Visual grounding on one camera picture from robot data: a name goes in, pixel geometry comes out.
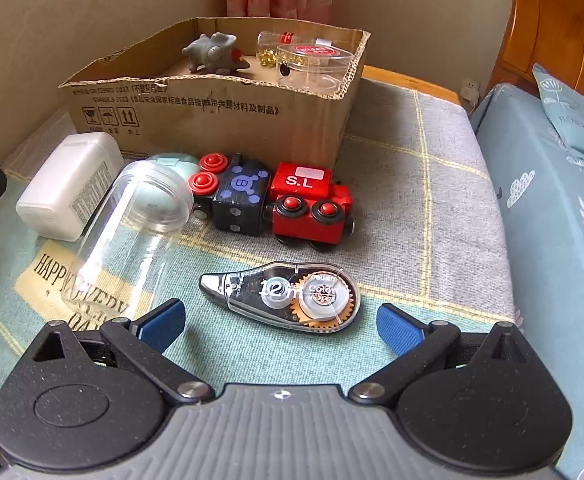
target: red wheel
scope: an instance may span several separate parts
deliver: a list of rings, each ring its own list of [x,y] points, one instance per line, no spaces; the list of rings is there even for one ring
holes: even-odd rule
[[[283,195],[277,199],[274,209],[286,218],[298,218],[306,214],[307,202],[305,198],[296,195]]]
[[[198,165],[203,171],[217,174],[226,170],[228,161],[223,153],[208,153],[200,158]]]
[[[218,187],[218,177],[209,171],[199,171],[189,178],[188,186],[194,195],[211,195]]]
[[[332,200],[320,200],[312,206],[313,218],[322,224],[343,222],[343,208]]]

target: clear plastic jar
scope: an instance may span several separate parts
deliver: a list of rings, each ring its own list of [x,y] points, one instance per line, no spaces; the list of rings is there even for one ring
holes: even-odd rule
[[[281,44],[315,43],[316,38],[294,32],[260,32],[256,39],[256,57],[263,66],[276,66],[277,48]]]
[[[280,85],[319,94],[332,94],[343,81],[352,54],[334,46],[282,44],[277,47]]]
[[[81,316],[136,319],[162,303],[163,284],[194,197],[156,161],[123,169],[70,266],[65,303]]]

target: red button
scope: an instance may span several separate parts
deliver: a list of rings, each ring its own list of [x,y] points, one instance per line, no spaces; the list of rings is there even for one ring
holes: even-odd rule
[[[210,153],[201,157],[198,165],[203,171],[221,173],[228,165],[227,157],[223,153]]]
[[[301,201],[296,196],[288,196],[283,201],[283,207],[290,210],[299,209],[301,207]]]
[[[325,204],[321,204],[319,208],[321,213],[325,216],[334,216],[336,215],[336,206],[332,202],[326,202]]]
[[[210,195],[218,187],[218,177],[209,171],[201,171],[190,177],[188,186],[190,186],[192,194],[197,196]]]

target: wooden headboard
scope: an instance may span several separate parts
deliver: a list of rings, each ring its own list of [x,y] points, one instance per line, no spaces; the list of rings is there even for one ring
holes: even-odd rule
[[[534,63],[584,95],[584,0],[512,0],[488,90],[507,82],[538,95]]]

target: toy train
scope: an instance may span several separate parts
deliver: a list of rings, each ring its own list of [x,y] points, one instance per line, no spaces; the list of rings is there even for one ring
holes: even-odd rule
[[[308,240],[325,251],[354,230],[347,186],[332,183],[332,172],[282,162],[274,176],[258,160],[239,153],[203,156],[188,184],[193,215],[214,227],[258,236],[268,227],[277,240],[294,245]]]

